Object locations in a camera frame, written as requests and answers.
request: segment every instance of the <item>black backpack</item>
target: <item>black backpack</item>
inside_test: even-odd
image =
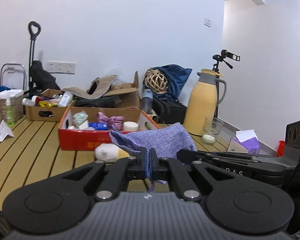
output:
[[[37,89],[45,91],[46,89],[60,90],[56,83],[56,78],[51,76],[47,71],[42,68],[42,63],[39,60],[34,60],[30,67],[30,76],[32,82],[36,84]]]

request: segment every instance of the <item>wicker basket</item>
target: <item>wicker basket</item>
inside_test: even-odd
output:
[[[20,97],[11,97],[11,105],[13,109],[13,117],[14,121],[18,121],[22,116],[23,116],[23,105],[22,105],[22,100],[23,100],[23,95]],[[2,117],[2,120],[6,121],[6,100],[5,99],[0,99],[0,115]]]
[[[169,87],[166,76],[160,70],[152,68],[146,72],[145,85],[157,94],[166,93]]]

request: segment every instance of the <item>black bag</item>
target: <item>black bag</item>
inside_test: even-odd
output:
[[[30,76],[32,82],[36,84],[37,89],[45,91],[46,89],[60,90],[60,87],[56,84],[56,78],[51,76],[47,71],[42,68],[41,61],[34,60],[30,67]]]
[[[85,99],[78,97],[74,106],[77,107],[99,107],[99,108],[115,108],[120,102],[117,95],[109,97],[101,97],[97,99]]]
[[[183,124],[187,107],[179,102],[165,102],[153,97],[152,109],[159,116],[158,123],[173,124],[179,122]]]

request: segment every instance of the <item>screw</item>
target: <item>screw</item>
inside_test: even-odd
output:
[[[200,193],[196,190],[187,190],[183,193],[183,195],[187,198],[196,198],[199,197]]]
[[[96,196],[100,199],[108,199],[111,198],[112,193],[108,190],[101,190],[97,192]]]

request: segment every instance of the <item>blue package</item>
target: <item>blue package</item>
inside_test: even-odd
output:
[[[108,130],[106,122],[90,122],[89,127],[93,127],[96,130]]]
[[[5,91],[5,90],[11,90],[11,87],[8,86],[0,86],[0,92]]]

